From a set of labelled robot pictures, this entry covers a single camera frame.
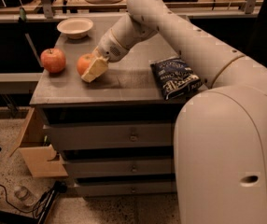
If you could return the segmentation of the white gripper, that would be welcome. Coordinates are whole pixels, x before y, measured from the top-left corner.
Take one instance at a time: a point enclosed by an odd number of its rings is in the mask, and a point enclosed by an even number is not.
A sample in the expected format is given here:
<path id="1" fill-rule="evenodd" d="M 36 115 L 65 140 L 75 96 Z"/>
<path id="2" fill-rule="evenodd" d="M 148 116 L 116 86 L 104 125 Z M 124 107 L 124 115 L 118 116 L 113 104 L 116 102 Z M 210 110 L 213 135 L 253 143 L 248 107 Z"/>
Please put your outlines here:
<path id="1" fill-rule="evenodd" d="M 116 63 L 126 56 L 128 52 L 114 36 L 113 30 L 108 30 L 100 39 L 97 47 L 92 51 L 94 57 L 90 58 L 89 65 L 81 75 L 81 78 L 85 82 L 91 83 L 106 72 L 108 62 Z"/>

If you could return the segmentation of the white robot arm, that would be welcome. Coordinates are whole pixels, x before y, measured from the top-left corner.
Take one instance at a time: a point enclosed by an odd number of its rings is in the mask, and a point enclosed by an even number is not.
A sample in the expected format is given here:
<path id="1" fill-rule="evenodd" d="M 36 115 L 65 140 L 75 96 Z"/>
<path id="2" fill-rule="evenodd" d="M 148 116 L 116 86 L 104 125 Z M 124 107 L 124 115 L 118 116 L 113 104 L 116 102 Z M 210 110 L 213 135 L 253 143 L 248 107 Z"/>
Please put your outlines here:
<path id="1" fill-rule="evenodd" d="M 178 17 L 162 0 L 127 0 L 82 78 L 161 35 L 206 85 L 174 129 L 182 224 L 267 224 L 267 68 Z"/>

